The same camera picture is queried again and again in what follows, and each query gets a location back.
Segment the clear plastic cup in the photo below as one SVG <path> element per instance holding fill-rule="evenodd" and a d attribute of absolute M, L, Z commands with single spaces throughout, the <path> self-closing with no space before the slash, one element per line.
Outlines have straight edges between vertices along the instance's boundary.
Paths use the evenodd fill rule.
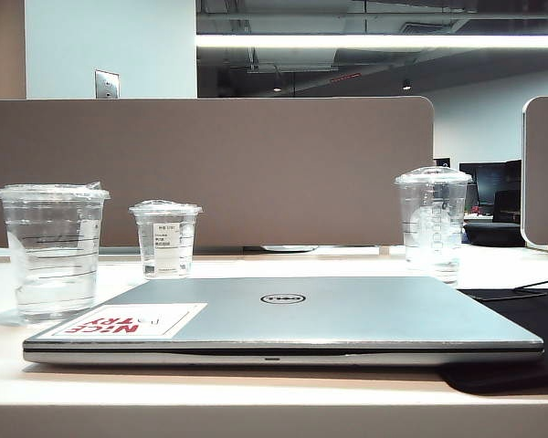
<path fill-rule="evenodd" d="M 99 182 L 0 189 L 16 303 L 28 322 L 62 319 L 95 297 L 103 202 Z"/>
<path fill-rule="evenodd" d="M 409 268 L 456 284 L 465 194 L 470 179 L 464 172 L 437 166 L 395 178 Z"/>
<path fill-rule="evenodd" d="M 196 217 L 191 203 L 154 199 L 130 207 L 138 225 L 142 269 L 147 278 L 185 278 L 191 270 Z"/>

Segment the office chair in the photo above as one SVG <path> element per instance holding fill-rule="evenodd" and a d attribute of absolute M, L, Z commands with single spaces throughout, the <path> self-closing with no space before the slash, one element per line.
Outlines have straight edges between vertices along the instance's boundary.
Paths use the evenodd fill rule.
<path fill-rule="evenodd" d="M 502 190 L 495 193 L 493 221 L 465 224 L 467 238 L 479 246 L 525 246 L 520 231 L 519 190 Z"/>

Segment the plastic lid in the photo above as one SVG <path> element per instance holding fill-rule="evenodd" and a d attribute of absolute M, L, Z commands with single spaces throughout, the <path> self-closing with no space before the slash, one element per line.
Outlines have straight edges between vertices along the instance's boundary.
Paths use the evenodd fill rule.
<path fill-rule="evenodd" d="M 173 201 L 165 201 L 162 199 L 152 199 L 150 201 L 142 201 L 129 209 L 133 214 L 199 214 L 203 209 L 194 203 L 174 203 Z"/>
<path fill-rule="evenodd" d="M 395 183 L 469 183 L 471 180 L 471 176 L 464 172 L 455 171 L 449 167 L 430 166 L 404 173 L 395 179 Z"/>
<path fill-rule="evenodd" d="M 3 201 L 76 201 L 110 199 L 110 192 L 100 182 L 73 184 L 13 184 L 0 189 Z"/>

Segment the sticker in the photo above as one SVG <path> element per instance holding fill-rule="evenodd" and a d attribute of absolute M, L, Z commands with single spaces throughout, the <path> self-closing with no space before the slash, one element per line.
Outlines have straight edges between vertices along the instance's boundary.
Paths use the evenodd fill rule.
<path fill-rule="evenodd" d="M 154 273 L 177 274 L 181 224 L 154 224 Z"/>
<path fill-rule="evenodd" d="M 100 239 L 100 220 L 84 219 L 79 226 L 78 249 L 91 253 L 99 247 Z"/>
<path fill-rule="evenodd" d="M 38 339 L 171 339 L 206 305 L 104 305 L 48 331 Z"/>

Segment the gray partition panel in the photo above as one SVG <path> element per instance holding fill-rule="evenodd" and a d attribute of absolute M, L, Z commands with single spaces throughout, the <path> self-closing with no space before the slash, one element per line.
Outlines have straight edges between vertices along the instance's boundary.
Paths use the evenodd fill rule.
<path fill-rule="evenodd" d="M 101 181 L 106 246 L 137 245 L 145 199 L 202 205 L 196 245 L 398 244 L 432 127 L 416 97 L 0 101 L 0 187 Z"/>
<path fill-rule="evenodd" d="M 524 107 L 522 161 L 522 233 L 548 245 L 548 97 Z"/>

